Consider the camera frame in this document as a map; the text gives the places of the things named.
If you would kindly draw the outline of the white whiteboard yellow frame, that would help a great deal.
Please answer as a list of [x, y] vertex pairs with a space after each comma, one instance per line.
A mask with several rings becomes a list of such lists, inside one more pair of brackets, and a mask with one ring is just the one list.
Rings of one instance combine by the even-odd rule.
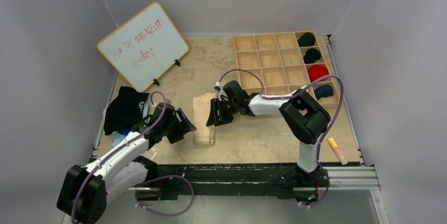
[[155, 84], [189, 50], [158, 2], [98, 42], [98, 51], [138, 92]]

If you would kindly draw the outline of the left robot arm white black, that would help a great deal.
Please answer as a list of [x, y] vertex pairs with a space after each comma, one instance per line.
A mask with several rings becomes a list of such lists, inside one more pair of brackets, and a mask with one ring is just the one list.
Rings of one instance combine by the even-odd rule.
[[146, 151], [164, 137], [174, 144], [195, 130], [181, 109], [159, 103], [153, 114], [134, 125], [125, 139], [104, 156], [85, 166], [69, 168], [56, 207], [75, 223], [96, 223], [121, 193], [139, 184], [149, 187], [169, 178], [159, 176], [158, 165], [144, 157]]

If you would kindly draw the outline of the white underwear pink trim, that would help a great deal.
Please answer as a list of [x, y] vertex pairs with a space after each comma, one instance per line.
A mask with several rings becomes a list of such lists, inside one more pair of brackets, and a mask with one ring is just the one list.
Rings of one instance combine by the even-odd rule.
[[299, 92], [301, 92], [301, 91], [309, 92], [309, 86], [308, 86], [308, 85], [303, 85], [303, 86], [300, 86], [300, 87], [296, 90], [297, 93], [299, 93]]

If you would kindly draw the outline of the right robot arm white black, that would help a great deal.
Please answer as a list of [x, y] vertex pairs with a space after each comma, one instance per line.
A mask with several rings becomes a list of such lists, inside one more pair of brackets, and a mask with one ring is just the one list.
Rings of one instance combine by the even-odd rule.
[[299, 141], [297, 181], [307, 186], [316, 180], [317, 142], [326, 132], [331, 117], [307, 91], [298, 96], [295, 94], [301, 89], [289, 95], [248, 94], [237, 81], [230, 81], [216, 89], [223, 95], [211, 99], [206, 126], [231, 123], [237, 113], [247, 116], [281, 116]]

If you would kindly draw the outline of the cream beige underwear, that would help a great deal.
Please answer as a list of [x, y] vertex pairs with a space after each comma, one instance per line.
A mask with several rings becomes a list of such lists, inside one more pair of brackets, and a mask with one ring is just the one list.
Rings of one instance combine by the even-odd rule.
[[193, 124], [197, 130], [193, 133], [195, 145], [214, 145], [215, 127], [206, 126], [210, 113], [210, 101], [217, 97], [216, 93], [206, 93], [195, 97], [193, 105]]

